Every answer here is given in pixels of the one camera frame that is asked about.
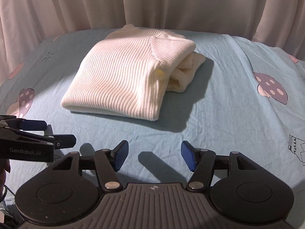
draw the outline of white curtain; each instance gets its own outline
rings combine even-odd
[[[241,36],[305,59],[305,0],[0,0],[0,84],[46,38],[127,23]]]

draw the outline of blue bedsheet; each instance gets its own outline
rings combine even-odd
[[[127,140],[129,156],[118,172],[123,183],[185,184],[192,173],[180,155],[183,140],[217,154],[240,151],[293,188],[295,206],[288,222],[299,227],[305,219],[305,63],[294,63],[279,48],[240,37],[176,31],[193,40],[196,51],[207,59],[184,93],[166,93],[158,121],[63,109],[61,98],[82,59],[113,31],[86,30],[45,40],[21,71],[0,87],[0,114],[16,102],[22,89],[33,89],[34,100],[25,118],[45,120],[55,134],[77,138],[73,149],[58,151],[57,156],[70,151],[89,155]],[[259,84],[269,98],[258,93]],[[46,164],[12,160],[11,166],[7,186],[16,192]],[[96,181],[92,175],[84,174]],[[5,203],[16,215],[12,195]]]

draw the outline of ribbed knit sweater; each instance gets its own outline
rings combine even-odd
[[[183,92],[205,61],[195,48],[171,31],[125,25],[89,51],[61,105],[75,112],[158,120],[165,91]]]

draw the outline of silver screw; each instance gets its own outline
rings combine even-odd
[[[201,182],[191,182],[191,183],[189,183],[189,187],[191,188],[191,189],[201,189],[201,188],[203,188],[203,183],[201,183]]]
[[[120,186],[118,182],[107,182],[105,183],[106,189],[117,189]]]

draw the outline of human hand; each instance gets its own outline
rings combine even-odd
[[[3,188],[6,181],[6,171],[11,172],[10,160],[0,159],[0,197],[3,194]]]

